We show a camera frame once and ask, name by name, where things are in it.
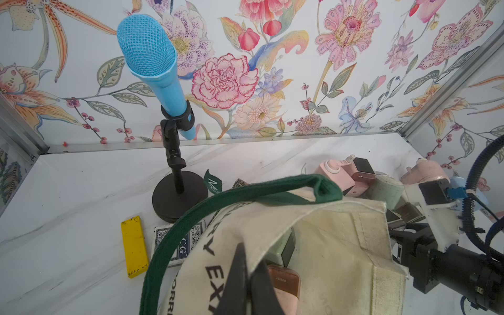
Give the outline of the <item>pink round pencil sharpener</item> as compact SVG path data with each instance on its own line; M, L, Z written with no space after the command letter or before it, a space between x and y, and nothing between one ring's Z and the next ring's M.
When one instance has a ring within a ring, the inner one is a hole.
M404 185L414 185L440 179L450 179L440 164L436 161L418 159L413 167L406 168L406 173L401 176L400 182Z

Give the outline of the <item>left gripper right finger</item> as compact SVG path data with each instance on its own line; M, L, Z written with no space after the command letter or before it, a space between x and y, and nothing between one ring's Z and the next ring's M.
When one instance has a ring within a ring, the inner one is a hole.
M251 314L284 314L274 291L267 263L262 258L259 259L255 247L250 249L250 253L257 261L257 266L250 274Z

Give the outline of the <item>yellow rectangular block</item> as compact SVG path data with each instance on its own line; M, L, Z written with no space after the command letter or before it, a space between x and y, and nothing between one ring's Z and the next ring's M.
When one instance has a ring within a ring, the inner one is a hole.
M121 231L127 275L135 278L149 267L141 218L135 216L121 222Z

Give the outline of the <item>blue playing card box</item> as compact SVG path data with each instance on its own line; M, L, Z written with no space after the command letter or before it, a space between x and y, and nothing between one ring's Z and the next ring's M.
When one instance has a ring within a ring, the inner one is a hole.
M173 224L169 223L154 228L154 240L152 246L153 254L159 247L166 234L171 230L172 226ZM175 250L169 261L168 268L180 266L183 264L183 262L185 262L190 252L199 242L199 239L202 237L202 234L205 232L206 228L207 224L205 220L200 221L198 224L195 224L191 228L191 230L182 238L180 244L177 246L177 249Z

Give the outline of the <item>cream pencil sharpener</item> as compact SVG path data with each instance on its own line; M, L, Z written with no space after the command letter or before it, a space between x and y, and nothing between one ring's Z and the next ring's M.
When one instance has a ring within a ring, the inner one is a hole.
M405 203L395 210L386 212L388 227L392 230L404 230L408 224L420 222L425 219L417 206Z

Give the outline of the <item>black microphone stand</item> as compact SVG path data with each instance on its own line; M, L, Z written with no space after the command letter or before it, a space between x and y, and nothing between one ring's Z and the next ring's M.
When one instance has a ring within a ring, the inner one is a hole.
M185 171L186 161L181 156L180 131L194 127L194 116L190 102L180 116L171 116L161 110L165 119L161 120L161 138L165 148L167 164L171 173L162 178L152 195L152 206L157 216L168 223L175 223L189 209L208 197L208 189L198 174Z

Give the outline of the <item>large pink pencil sharpener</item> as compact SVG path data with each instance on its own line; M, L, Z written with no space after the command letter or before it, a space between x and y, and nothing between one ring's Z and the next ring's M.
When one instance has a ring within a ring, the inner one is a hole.
M349 165L346 160L326 160L316 168L314 173L329 178L346 195L355 186L354 179L345 171L345 167Z

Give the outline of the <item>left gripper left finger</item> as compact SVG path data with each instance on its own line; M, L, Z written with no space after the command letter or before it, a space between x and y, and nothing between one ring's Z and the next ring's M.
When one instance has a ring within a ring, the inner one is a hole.
M236 246L217 315L245 315L248 298L248 268L244 243Z

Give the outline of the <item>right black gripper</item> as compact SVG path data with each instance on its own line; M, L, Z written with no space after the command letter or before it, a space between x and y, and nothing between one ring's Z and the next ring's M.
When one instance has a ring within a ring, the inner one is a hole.
M389 229L398 244L396 262L408 268L413 287L423 294L438 284L454 290L472 307L503 314L503 265L457 244L445 252L426 223L407 224L406 230Z

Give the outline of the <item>pink square pencil sharpener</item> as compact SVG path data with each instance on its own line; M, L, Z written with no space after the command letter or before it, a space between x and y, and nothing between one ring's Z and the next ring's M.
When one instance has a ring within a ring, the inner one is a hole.
M297 314L301 294L301 278L298 273L276 265L269 265L268 271L284 314Z

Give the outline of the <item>small pink pencil sharpener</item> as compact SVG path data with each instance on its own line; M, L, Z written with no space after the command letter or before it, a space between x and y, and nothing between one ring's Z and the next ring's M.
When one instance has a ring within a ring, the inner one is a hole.
M375 181L376 174L369 161L365 158L350 155L345 159L343 169L354 181L354 186L346 194L350 197L359 197L365 193Z

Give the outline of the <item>pale green cube sharpener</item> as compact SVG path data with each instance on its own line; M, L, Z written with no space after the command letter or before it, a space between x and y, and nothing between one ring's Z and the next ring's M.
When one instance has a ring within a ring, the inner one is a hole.
M266 252L264 260L273 265L288 267L295 251L295 231L290 228L279 240Z

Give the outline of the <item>cream green tote bag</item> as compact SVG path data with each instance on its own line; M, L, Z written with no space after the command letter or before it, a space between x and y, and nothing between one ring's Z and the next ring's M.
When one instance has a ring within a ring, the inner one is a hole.
M236 246L244 243L246 314L251 314L250 274L257 261L250 249L264 260L293 228L295 251L285 268L301 278L297 314L401 314L406 272L393 261L385 211L383 202L344 197L321 175L218 193L186 212L161 241L144 279L139 312L215 314ZM182 238L201 220L207 228L199 242L182 265L168 268Z

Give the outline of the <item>mint green pencil sharpener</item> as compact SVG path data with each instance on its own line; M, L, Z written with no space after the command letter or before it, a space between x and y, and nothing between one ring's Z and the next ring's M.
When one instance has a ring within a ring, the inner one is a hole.
M394 210L400 201L404 185L397 179L385 174L378 174L364 193L367 199L385 202L387 209Z

